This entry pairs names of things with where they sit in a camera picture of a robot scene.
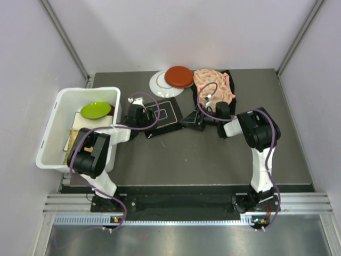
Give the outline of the red round plate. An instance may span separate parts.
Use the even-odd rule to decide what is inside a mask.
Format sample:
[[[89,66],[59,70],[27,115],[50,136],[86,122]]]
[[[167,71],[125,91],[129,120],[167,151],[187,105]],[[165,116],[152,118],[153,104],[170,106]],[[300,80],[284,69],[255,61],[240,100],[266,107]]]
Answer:
[[[108,116],[113,116],[115,114],[115,107],[110,105],[110,111],[108,112]]]

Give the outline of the yellow woven square plate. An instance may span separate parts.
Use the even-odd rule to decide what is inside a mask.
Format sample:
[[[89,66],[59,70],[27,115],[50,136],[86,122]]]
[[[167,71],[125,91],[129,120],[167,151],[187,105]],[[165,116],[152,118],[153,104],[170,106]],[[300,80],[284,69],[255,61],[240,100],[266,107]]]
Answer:
[[[66,151],[66,155],[65,155],[64,160],[63,160],[64,165],[67,164],[68,156],[69,156],[71,149],[73,147],[73,144],[74,144],[74,142],[78,136],[78,132],[79,132],[78,130],[70,129],[68,143],[67,143],[67,151]]]

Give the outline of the green plate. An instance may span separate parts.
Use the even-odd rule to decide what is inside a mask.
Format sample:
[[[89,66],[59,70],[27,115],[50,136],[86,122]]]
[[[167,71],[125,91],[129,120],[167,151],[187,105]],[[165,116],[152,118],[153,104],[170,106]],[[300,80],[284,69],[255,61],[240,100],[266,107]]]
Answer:
[[[85,105],[80,114],[83,118],[99,119],[112,114],[112,106],[106,102],[92,102]]]

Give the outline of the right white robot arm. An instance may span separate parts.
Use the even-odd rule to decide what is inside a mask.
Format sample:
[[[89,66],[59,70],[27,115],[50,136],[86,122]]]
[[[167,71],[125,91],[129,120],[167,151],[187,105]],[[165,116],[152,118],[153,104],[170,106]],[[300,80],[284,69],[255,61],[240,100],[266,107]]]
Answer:
[[[211,107],[202,109],[197,106],[180,123],[197,131],[203,131],[206,125],[215,126],[218,136],[223,139],[242,134],[253,156],[249,206],[255,211],[261,211],[268,205],[268,199],[274,194],[274,184],[271,180],[272,158],[281,132],[263,107],[233,117],[229,104],[220,101],[216,104],[214,113],[211,112]]]

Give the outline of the black square plate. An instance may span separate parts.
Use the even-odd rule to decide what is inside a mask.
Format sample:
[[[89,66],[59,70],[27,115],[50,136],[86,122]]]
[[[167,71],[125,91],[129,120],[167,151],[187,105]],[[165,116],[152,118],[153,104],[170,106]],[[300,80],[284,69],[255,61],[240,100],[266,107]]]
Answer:
[[[174,97],[157,101],[160,108],[160,116],[157,127],[152,131],[146,131],[147,139],[159,137],[184,128],[180,123],[183,115]]]

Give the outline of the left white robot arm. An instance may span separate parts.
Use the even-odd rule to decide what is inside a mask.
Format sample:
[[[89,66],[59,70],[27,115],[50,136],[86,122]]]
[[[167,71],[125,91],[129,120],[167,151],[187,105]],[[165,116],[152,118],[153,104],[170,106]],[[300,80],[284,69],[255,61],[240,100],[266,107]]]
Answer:
[[[82,128],[77,134],[67,158],[70,172],[76,172],[84,178],[95,194],[102,197],[102,205],[108,211],[119,209],[121,199],[115,195],[117,186],[106,173],[105,166],[109,148],[134,139],[140,131],[153,130],[157,126],[156,114],[142,105],[132,104],[121,124]]]

